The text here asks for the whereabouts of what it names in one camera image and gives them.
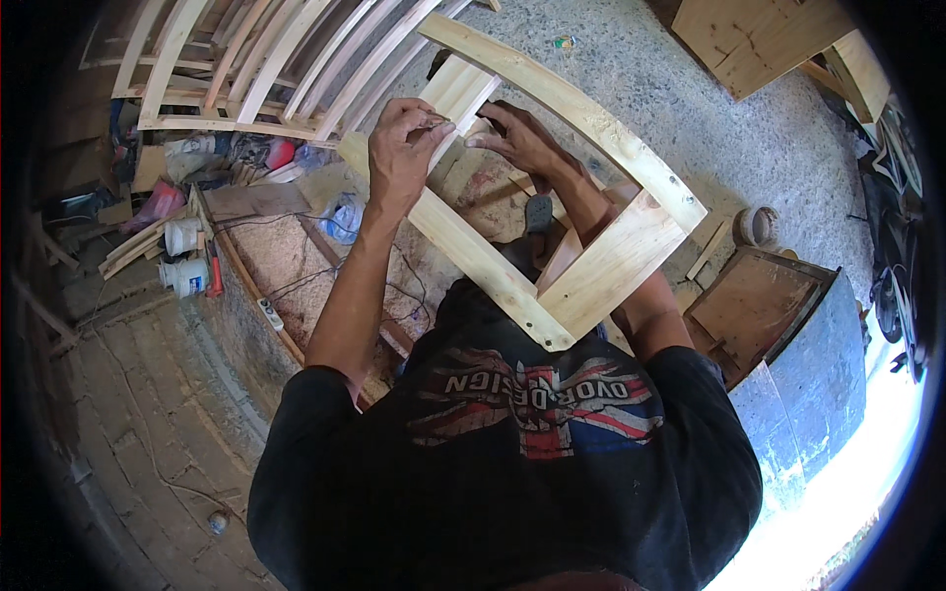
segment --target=power strip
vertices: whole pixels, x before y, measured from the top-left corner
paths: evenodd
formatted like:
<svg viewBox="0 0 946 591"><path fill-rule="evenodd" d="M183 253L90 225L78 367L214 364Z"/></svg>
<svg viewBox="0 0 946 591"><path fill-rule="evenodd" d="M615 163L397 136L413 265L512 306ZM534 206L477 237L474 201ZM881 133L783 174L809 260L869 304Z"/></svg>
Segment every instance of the power strip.
<svg viewBox="0 0 946 591"><path fill-rule="evenodd" d="M276 329L278 333L281 331L285 325L283 324L283 319L279 318L279 315L276 314L276 310L270 304L270 301L266 298L260 298L256 300L256 303L259 304L259 309L263 310L263 314L266 315L266 319L270 321L272 327Z"/></svg>

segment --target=hand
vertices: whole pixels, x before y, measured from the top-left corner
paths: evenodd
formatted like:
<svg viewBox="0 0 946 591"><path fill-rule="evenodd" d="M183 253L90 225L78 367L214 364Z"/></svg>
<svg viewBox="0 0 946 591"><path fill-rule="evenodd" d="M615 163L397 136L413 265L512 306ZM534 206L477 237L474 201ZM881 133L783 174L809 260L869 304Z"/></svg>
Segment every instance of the hand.
<svg viewBox="0 0 946 591"><path fill-rule="evenodd" d="M389 100L368 138L369 207L389 219L406 216L424 191L433 151L455 129L419 98Z"/></svg>
<svg viewBox="0 0 946 591"><path fill-rule="evenodd" d="M552 189L547 177L561 165L582 172L578 160L564 151L528 111L498 100L484 103L477 114L489 119L499 135L474 133L466 140L466 147L491 149L509 164L528 172L537 192L548 193Z"/></svg>

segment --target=white bucket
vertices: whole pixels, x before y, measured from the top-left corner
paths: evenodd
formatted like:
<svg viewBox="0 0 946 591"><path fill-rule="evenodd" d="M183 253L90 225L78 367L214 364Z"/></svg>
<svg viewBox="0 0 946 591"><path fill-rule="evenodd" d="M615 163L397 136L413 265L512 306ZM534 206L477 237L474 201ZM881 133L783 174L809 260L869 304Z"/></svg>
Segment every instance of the white bucket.
<svg viewBox="0 0 946 591"><path fill-rule="evenodd" d="M174 287L174 292L179 298L201 293L207 289L207 282L210 280L207 261L203 258L181 261L173 265L161 263L158 275L164 287Z"/></svg>
<svg viewBox="0 0 946 591"><path fill-rule="evenodd" d="M197 248L197 232L203 228L198 217L165 222L165 250L171 256Z"/></svg>

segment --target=red tool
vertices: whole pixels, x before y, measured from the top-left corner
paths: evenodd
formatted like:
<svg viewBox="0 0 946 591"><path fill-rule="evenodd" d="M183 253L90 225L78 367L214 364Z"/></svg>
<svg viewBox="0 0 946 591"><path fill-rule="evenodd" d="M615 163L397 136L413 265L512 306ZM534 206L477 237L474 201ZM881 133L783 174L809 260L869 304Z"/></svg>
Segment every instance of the red tool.
<svg viewBox="0 0 946 591"><path fill-rule="evenodd" d="M216 298L223 293L223 279L220 277L220 259L217 258L217 247L213 240L207 240L207 252L210 254L211 266L214 268L214 280L207 288L207 297Z"/></svg>

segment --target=wooden rack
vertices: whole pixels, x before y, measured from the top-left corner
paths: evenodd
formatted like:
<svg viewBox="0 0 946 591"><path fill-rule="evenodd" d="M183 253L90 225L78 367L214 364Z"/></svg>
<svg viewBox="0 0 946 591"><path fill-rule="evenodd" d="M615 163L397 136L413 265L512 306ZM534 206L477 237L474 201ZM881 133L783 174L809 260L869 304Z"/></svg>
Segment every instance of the wooden rack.
<svg viewBox="0 0 946 591"><path fill-rule="evenodd" d="M144 55L149 34L157 28L168 2L146 0L129 37L112 97L142 100L141 130L248 131L334 148L337 143L328 141L329 136L360 123L427 42L412 45L367 93L362 92L385 59L440 1L409 0L412 6L407 13L372 49L328 109L320 111L319 101L330 84L400 1L361 0L343 19L332 19L341 4L332 0L233 0L211 43L201 43L193 41L195 30L217 0L177 0L161 26L154 55ZM453 0L444 14L455 16L469 2ZM325 37L321 50L302 69L305 73L298 81L291 79L284 72L300 59L314 35ZM195 43L222 55L215 61L182 59L184 47ZM140 66L150 67L148 82L132 84ZM175 70L191 74L175 74ZM273 85L294 89L289 102L267 100ZM364 98L356 102L359 96ZM161 113L163 105L197 107L200 114ZM353 105L353 117L344 119Z"/></svg>
<svg viewBox="0 0 946 591"><path fill-rule="evenodd" d="M453 56L421 97L466 133L499 80L515 86L580 133L642 187L582 252L570 241L550 265L543 288L529 282L436 194L425 188L408 220L549 351L568 349L616 308L707 214L680 178L613 115L554 72L477 30L438 14L418 28ZM431 166L445 151L434 155ZM349 131L339 154L368 176L364 135Z"/></svg>

